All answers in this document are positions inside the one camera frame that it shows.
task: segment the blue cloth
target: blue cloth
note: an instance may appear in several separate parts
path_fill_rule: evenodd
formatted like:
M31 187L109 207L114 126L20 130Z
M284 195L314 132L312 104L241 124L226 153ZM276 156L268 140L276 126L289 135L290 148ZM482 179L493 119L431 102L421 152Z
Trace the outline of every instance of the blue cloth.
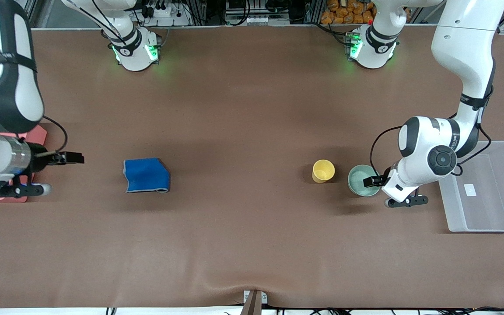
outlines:
M124 176L128 180L126 192L168 192L170 173L159 159L137 159L124 161Z

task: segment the brown tablecloth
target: brown tablecloth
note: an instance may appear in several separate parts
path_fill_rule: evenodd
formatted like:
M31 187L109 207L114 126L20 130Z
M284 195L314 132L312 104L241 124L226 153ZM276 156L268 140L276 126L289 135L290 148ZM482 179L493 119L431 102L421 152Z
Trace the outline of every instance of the brown tablecloth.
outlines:
M231 305L245 289L277 307L504 307L504 234L449 233L437 183L411 209L346 184L382 130L456 111L462 84L433 33L406 28L366 70L317 28L173 30L160 65L132 73L97 31L34 32L46 113L86 164L37 175L49 196L0 204L0 307ZM504 140L504 36L493 55L483 125ZM126 194L122 161L150 157L171 192ZM399 158L390 133L374 163ZM318 159L332 183L312 183Z

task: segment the brown table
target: brown table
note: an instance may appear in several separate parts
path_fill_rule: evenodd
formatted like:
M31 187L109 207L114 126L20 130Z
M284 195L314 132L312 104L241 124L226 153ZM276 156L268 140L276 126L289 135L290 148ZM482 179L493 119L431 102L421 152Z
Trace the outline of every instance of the brown table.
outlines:
M173 30L161 64L114 64L97 31L34 32L46 113L85 165L38 175L54 192L0 204L0 307L231 305L504 307L504 234L449 233L427 206L352 195L347 172L410 116L450 116L460 80L406 28L379 70L347 62L316 28ZM504 140L504 36L484 128ZM49 125L48 147L62 141ZM172 190L126 194L125 159L159 157ZM379 169L400 158L396 135ZM314 184L317 159L336 164Z

